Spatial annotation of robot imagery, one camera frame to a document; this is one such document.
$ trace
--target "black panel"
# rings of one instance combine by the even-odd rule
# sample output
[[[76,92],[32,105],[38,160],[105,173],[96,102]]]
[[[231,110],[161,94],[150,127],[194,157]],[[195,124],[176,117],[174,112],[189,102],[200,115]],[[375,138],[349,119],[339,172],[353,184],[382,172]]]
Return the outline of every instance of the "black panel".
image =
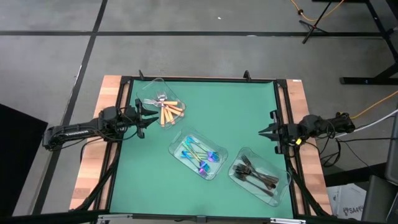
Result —
[[[11,216],[40,146],[47,123],[0,105],[2,124],[0,216]]]

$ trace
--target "orange cable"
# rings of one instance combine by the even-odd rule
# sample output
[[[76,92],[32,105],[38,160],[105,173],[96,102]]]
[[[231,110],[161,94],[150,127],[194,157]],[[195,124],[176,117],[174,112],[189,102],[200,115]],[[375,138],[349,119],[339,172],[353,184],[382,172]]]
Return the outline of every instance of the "orange cable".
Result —
[[[290,0],[290,1],[294,4],[294,6],[296,7],[296,9],[299,11],[300,8],[299,8],[298,5],[296,4],[296,2],[294,2],[294,0]],[[326,13],[326,14],[322,17],[322,19],[328,17],[328,16],[329,16],[334,10],[336,10],[343,2],[344,2],[344,0],[341,0],[340,3],[337,4],[337,6],[335,6],[330,12]],[[307,18],[307,17],[304,15],[304,13],[302,13],[302,12],[300,13],[300,15],[301,15],[304,19],[306,19],[306,20],[308,20],[308,21],[310,21],[310,22],[315,22],[315,21],[318,20],[318,19],[309,19],[309,18]]]

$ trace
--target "utensil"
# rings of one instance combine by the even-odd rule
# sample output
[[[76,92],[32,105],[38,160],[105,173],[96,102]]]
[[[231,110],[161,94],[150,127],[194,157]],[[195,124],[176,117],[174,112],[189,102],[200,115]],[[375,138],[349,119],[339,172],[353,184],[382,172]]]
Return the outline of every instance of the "utensil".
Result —
[[[162,127],[164,127],[164,107],[162,107],[161,109],[160,109],[160,111],[161,111],[161,113],[160,113],[160,125],[162,126]]]
[[[187,154],[186,152],[182,151],[182,154],[183,154],[184,156],[186,156],[186,158],[198,169],[198,173],[199,173],[201,176],[204,176],[204,177],[207,176],[207,173],[206,173],[206,171],[204,170],[204,168],[198,167],[198,166],[189,158],[189,156],[188,156],[188,154]]]
[[[196,154],[195,150],[193,150],[191,144],[188,141],[185,141],[182,143],[184,145],[184,147],[186,149],[188,149],[188,151],[190,151],[192,153],[192,155],[194,156],[194,158],[199,162],[199,166],[201,168],[204,168],[204,170],[206,172],[208,172],[210,170],[210,166],[203,160],[201,160],[198,156],[198,154]]]
[[[172,108],[172,109],[175,109],[176,111],[182,112],[182,108],[178,108],[178,107],[173,106],[173,105],[168,105],[168,106],[169,106],[169,108]]]
[[[185,151],[185,152],[188,154],[189,158],[191,158],[191,159],[194,158],[190,152],[188,152],[188,151]],[[199,156],[199,159],[207,159],[210,162],[219,162],[220,161],[219,159],[210,157],[207,153],[204,153],[204,152],[197,152],[197,154]]]
[[[241,181],[247,182],[247,183],[249,183],[249,184],[251,184],[251,185],[257,187],[258,189],[260,189],[261,191],[263,191],[263,192],[264,192],[265,194],[267,194],[268,196],[270,196],[270,197],[273,197],[273,196],[274,196],[274,193],[270,192],[269,190],[263,189],[262,187],[259,187],[259,186],[257,186],[256,184],[254,184],[253,182],[248,181],[245,175],[239,174],[239,173],[236,173],[236,172],[235,172],[235,173],[234,173],[234,176],[235,176],[237,179],[241,180]]]
[[[256,168],[254,168],[253,164],[250,162],[250,160],[248,159],[248,157],[246,157],[245,155],[241,156],[242,161],[251,169],[252,172],[255,172],[258,176],[269,179],[272,183],[277,184],[279,181],[278,177],[274,177],[271,175],[266,175],[266,174],[262,174],[260,172],[256,171]]]
[[[162,106],[162,103],[159,102],[159,101],[156,101],[156,100],[144,99],[142,102],[145,103],[145,104],[150,104],[150,105],[154,105],[154,106],[157,106],[157,107]]]
[[[158,99],[163,99],[166,100],[167,99],[167,95],[165,91],[156,91],[156,95]]]
[[[144,99],[142,102],[145,103],[145,104],[152,104],[152,105],[158,106],[158,107],[162,106],[162,102],[161,101],[156,101],[156,100],[152,100],[152,99]],[[177,101],[163,101],[163,104],[164,105],[171,105],[171,106],[174,105],[175,106],[175,105],[178,105],[178,102]]]
[[[212,158],[214,158],[214,159],[216,159],[216,160],[219,160],[219,159],[220,159],[220,157],[219,157],[219,155],[218,155],[218,152],[207,151],[207,150],[201,145],[201,143],[200,143],[199,141],[197,141],[196,139],[194,139],[193,137],[187,136],[187,141],[192,142],[192,143],[194,143],[195,145],[197,145],[201,150],[205,151],[205,152],[209,155],[209,157],[212,157]]]
[[[239,174],[243,174],[243,175],[251,175],[252,177],[255,177],[256,179],[260,180],[261,182],[264,183],[264,185],[269,189],[274,189],[276,188],[276,185],[274,183],[272,183],[270,180],[262,178],[262,177],[258,177],[257,175],[255,175],[253,172],[251,172],[251,169],[246,167],[243,164],[238,164],[238,165],[234,165],[233,169],[235,170],[236,173]]]
[[[167,109],[166,106],[163,106],[165,113],[169,116],[169,120],[172,124],[175,124],[173,114]]]
[[[167,109],[171,113],[174,113],[174,114],[177,114],[177,115],[181,116],[181,112],[179,112],[179,111],[177,111],[175,109],[172,109],[169,105],[166,105],[165,109]]]

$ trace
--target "wooden board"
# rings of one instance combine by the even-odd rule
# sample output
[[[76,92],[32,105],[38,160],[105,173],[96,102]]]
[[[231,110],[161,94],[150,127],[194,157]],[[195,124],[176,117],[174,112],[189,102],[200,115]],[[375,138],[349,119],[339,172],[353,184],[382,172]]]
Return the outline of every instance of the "wooden board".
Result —
[[[94,117],[97,117],[98,113],[104,108],[108,106],[114,106],[116,104],[120,80],[121,76],[119,75],[106,75],[104,77],[101,90],[99,91]],[[301,80],[287,80],[287,84],[294,122],[298,123],[305,115],[308,114],[308,106],[303,89],[303,83]],[[284,121],[287,121],[286,107],[284,104],[284,96],[281,88],[279,92],[281,97],[282,111],[284,112]],[[126,96],[127,85],[123,90],[121,105],[125,104]],[[309,139],[308,141],[315,144],[314,139]],[[75,190],[73,191],[72,195],[72,201],[70,204],[71,209],[79,206],[98,183],[105,154],[105,147],[106,143],[103,141],[93,142],[86,146],[76,180]],[[331,213],[331,207],[317,149],[311,145],[305,144],[301,147],[300,156],[307,188],[314,196],[315,200],[317,200],[317,202],[322,206],[322,208],[326,212]],[[105,208],[108,188],[109,185],[106,184],[101,196],[99,208]],[[298,203],[298,211],[300,214],[304,214],[302,196],[300,189],[297,186],[295,186],[295,193]]]

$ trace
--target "wooden handle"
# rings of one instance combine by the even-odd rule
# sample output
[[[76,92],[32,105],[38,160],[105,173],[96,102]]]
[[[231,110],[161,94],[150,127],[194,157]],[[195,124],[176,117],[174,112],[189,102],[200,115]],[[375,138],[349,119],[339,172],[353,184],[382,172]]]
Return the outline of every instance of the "wooden handle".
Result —
[[[165,101],[165,102],[163,102],[163,104],[177,106],[178,102],[177,101]]]
[[[160,113],[160,125],[164,127],[164,108],[162,107],[162,111]]]
[[[182,112],[181,108],[178,108],[178,107],[173,106],[173,105],[168,105],[168,106],[169,106],[169,108],[172,108],[172,109],[175,109],[176,111]]]
[[[166,110],[168,110],[171,113],[175,113],[177,115],[181,115],[181,112],[176,111],[175,109],[170,108],[168,105],[165,107]]]
[[[167,108],[164,108],[164,109],[165,109],[165,112],[169,114],[170,122],[171,122],[172,124],[175,124],[175,121],[174,121],[174,118],[173,118],[172,113],[171,113]]]
[[[164,111],[164,116],[166,117],[166,122],[169,123],[171,121],[169,117],[169,111],[167,111],[165,107],[162,107],[162,109]]]

